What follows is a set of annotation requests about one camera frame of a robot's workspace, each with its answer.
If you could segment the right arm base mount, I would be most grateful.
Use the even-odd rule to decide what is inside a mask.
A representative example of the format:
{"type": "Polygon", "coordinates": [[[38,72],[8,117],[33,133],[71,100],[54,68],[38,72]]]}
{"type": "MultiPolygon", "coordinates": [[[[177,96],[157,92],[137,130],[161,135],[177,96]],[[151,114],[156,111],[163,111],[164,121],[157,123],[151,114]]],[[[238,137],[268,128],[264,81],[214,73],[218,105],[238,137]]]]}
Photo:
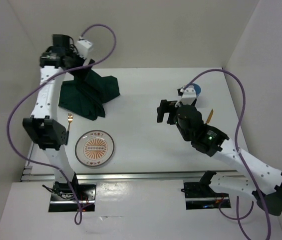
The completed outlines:
{"type": "Polygon", "coordinates": [[[231,208],[227,193],[216,193],[210,187],[215,171],[207,171],[199,181],[184,182],[181,192],[185,196],[186,210],[231,208]]]}

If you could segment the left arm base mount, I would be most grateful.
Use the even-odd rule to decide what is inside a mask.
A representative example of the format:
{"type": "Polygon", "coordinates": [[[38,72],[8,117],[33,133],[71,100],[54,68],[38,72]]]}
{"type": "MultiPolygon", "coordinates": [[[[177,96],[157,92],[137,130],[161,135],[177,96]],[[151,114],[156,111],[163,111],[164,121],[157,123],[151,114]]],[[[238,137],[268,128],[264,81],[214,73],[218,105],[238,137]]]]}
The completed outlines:
{"type": "MultiPolygon", "coordinates": [[[[48,212],[63,213],[77,212],[78,205],[73,193],[57,193],[52,187],[42,185],[50,193],[50,202],[48,212]]],[[[95,211],[96,184],[81,184],[77,188],[77,198],[82,207],[83,212],[95,211]]]]}

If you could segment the dark green cloth napkin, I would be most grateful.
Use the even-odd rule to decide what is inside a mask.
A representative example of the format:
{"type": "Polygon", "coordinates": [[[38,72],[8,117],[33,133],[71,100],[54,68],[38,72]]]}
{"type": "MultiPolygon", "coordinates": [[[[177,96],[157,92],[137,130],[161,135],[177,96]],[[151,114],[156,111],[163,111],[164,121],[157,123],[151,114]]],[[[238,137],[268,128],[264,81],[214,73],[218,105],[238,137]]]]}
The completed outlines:
{"type": "Polygon", "coordinates": [[[58,106],[94,121],[106,116],[103,105],[118,96],[120,90],[116,77],[100,76],[90,70],[81,87],[75,86],[74,79],[62,83],[58,106]]]}

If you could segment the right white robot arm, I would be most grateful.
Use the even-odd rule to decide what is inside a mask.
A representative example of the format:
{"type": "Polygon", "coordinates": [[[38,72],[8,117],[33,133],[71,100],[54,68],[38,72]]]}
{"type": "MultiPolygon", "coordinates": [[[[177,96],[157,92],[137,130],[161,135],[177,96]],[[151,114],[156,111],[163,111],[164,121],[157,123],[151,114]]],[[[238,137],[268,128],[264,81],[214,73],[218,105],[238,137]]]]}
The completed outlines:
{"type": "Polygon", "coordinates": [[[213,192],[236,194],[250,198],[269,214],[282,214],[282,170],[271,167],[243,149],[216,127],[204,123],[202,114],[193,105],[176,106],[175,101],[161,100],[157,122],[168,114],[167,123],[175,125],[182,138],[198,152],[215,158],[238,171],[246,180],[207,171],[199,183],[204,196],[213,192]]]}

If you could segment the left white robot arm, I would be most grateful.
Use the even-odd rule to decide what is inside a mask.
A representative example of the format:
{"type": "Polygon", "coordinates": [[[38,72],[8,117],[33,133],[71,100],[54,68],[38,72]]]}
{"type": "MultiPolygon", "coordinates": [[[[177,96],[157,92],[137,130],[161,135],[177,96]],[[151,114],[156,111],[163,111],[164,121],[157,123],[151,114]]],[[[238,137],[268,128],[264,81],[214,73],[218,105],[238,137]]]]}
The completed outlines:
{"type": "Polygon", "coordinates": [[[79,196],[80,187],[65,152],[68,130],[57,120],[57,107],[64,70],[83,66],[91,47],[91,42],[82,37],[73,42],[68,35],[52,36],[52,46],[39,59],[43,87],[38,91],[30,117],[22,121],[31,140],[43,151],[49,164],[56,167],[53,192],[62,193],[69,200],[79,196]]]}

